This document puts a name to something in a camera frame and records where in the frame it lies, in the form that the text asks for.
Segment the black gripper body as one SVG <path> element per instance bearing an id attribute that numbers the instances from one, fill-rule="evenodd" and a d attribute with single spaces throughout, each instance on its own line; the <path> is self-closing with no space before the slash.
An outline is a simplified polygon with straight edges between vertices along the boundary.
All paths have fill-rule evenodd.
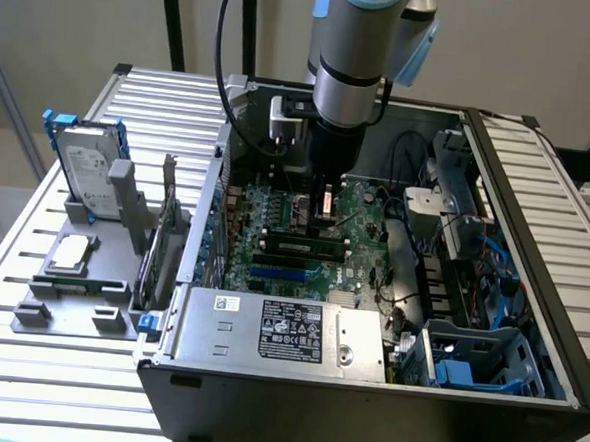
<path id="1" fill-rule="evenodd" d="M 356 165 L 367 126 L 342 128 L 323 118 L 310 123 L 308 160 L 314 173 L 341 176 Z"/>

